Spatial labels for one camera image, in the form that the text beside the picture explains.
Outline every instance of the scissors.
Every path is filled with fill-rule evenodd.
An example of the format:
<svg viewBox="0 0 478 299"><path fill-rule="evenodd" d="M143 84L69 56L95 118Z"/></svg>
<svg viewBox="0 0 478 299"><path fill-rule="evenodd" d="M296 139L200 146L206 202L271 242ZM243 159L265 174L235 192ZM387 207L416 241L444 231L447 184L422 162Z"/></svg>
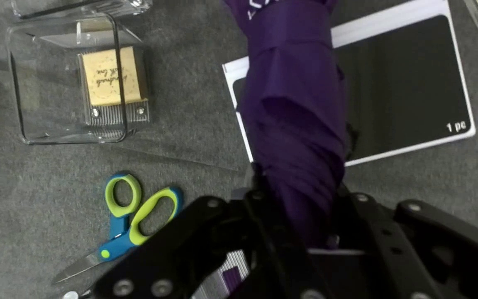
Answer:
<svg viewBox="0 0 478 299"><path fill-rule="evenodd" d="M127 182L132 189L132 201L128 206L122 206L117 197L117 186L120 182ZM128 251L142 246L147 242L152 236L145 234L140 227L142 221L148 219L157 204L160 201L172 201L173 211L170 212L168 219L160 224L168 224L173 217L177 217L182 209L185 207L183 194L178 187L165 187L158 192L155 192L150 199L142 202L142 184L137 179L137 176L130 172L117 172L114 174L105 187L105 199L110 211L110 232L109 241L104 242L99 249L94 252L84 256L82 259L70 264L65 270L62 270L54 282L64 282L69 280L82 272L87 272L89 269L115 260L127 254Z"/></svg>

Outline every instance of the blue scissor handle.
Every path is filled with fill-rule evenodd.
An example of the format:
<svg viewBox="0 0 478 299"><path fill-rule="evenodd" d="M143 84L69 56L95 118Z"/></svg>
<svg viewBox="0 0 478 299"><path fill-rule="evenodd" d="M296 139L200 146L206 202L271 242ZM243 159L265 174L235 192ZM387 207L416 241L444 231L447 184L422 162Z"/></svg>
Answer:
<svg viewBox="0 0 478 299"><path fill-rule="evenodd" d="M130 234L123 234L117 239L112 239L109 242L105 242L99 251L99 257L102 262L110 262L119 259L120 256L127 254L130 249L137 247L132 241L130 241Z"/></svg>
<svg viewBox="0 0 478 299"><path fill-rule="evenodd" d="M115 217L110 216L110 229L109 229L109 239L117 239L123 236L130 227L130 216Z"/></svg>

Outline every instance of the umbrella canopy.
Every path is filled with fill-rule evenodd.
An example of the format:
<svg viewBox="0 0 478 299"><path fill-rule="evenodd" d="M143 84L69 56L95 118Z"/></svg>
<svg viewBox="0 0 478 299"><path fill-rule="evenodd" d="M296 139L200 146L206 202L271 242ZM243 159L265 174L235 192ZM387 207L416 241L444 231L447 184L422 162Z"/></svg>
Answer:
<svg viewBox="0 0 478 299"><path fill-rule="evenodd" d="M336 0L226 1L250 40L240 111L255 159L306 246L324 247L346 161L344 81L329 26Z"/></svg>

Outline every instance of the label on wooden block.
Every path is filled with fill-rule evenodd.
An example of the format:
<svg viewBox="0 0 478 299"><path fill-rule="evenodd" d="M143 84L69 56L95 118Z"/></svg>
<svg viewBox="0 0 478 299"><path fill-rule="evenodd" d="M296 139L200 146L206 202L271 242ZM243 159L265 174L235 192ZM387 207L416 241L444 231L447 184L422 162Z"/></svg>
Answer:
<svg viewBox="0 0 478 299"><path fill-rule="evenodd" d="M143 101L135 48L120 50L123 66L125 103ZM95 51L84 55L84 68L92 106L122 104L120 71L117 51Z"/></svg>

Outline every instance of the green scissor handle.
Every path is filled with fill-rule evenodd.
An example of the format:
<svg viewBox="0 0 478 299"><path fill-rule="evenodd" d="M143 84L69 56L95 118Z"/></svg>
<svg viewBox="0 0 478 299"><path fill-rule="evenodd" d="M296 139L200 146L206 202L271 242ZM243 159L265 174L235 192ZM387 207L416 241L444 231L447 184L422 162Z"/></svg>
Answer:
<svg viewBox="0 0 478 299"><path fill-rule="evenodd" d="M147 236L142 232L140 229L140 224L143 219L147 219L148 216L153 214L153 209L157 207L157 204L160 201L172 201L173 202L173 211L168 217L168 221L165 224L168 224L173 217L177 217L183 206L185 206L185 201L183 201L183 194L180 189L177 187L165 187L158 192L155 192L148 201L145 201L145 204L138 209L138 212L135 214L132 224L130 224L130 241L135 244L135 246L142 246L143 242L147 242L152 236Z"/></svg>
<svg viewBox="0 0 478 299"><path fill-rule="evenodd" d="M122 181L125 181L130 186L132 194L133 194L128 206L122 206L117 199L117 184ZM130 216L132 212L138 211L138 206L142 202L142 184L137 179L137 176L130 172L117 172L115 176L110 177L107 184L105 197L107 197L107 206L115 217Z"/></svg>

